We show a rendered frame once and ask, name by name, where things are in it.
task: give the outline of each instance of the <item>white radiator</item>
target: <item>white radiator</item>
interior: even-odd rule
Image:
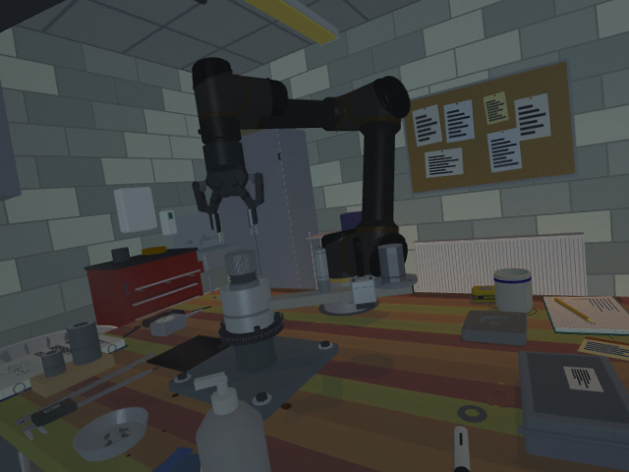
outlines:
[[[531,271],[534,295],[587,296],[583,233],[415,242],[419,292],[470,293],[500,268]]]

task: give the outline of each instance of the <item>wooden block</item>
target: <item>wooden block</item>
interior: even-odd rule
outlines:
[[[61,390],[70,388],[107,369],[111,369],[115,365],[113,354],[103,354],[100,356],[100,359],[82,366],[75,366],[74,362],[69,362],[66,364],[66,372],[63,374],[55,377],[46,377],[44,374],[39,374],[30,379],[30,387],[35,393],[48,398]]]

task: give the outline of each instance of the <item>corkboard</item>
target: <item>corkboard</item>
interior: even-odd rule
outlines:
[[[484,98],[500,92],[505,93],[508,120],[488,124]],[[550,136],[520,142],[521,169],[491,172],[487,134],[517,128],[514,101],[544,93],[548,100]],[[475,137],[448,143],[443,106],[466,100],[472,100]],[[418,147],[413,111],[434,105],[438,105],[442,141]],[[404,121],[413,193],[575,173],[566,62],[419,98],[411,102],[411,111]],[[462,150],[463,174],[427,178],[425,152],[452,148]]]

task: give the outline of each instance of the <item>soap dispenser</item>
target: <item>soap dispenser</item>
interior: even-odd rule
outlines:
[[[216,386],[212,409],[197,430],[202,472],[270,472],[262,415],[238,399],[224,372],[195,379],[195,390]]]

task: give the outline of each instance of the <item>yellow pencil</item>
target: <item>yellow pencil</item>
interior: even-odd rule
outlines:
[[[568,305],[565,302],[562,302],[561,300],[559,300],[558,298],[554,299],[555,302],[557,302],[559,305],[561,305],[563,308],[567,308],[568,310],[570,310],[572,313],[574,313],[575,315],[578,315],[579,317],[583,318],[586,322],[591,323],[593,325],[595,325],[595,323],[587,316],[585,316],[583,313],[581,313],[580,311],[572,308],[570,305]]]

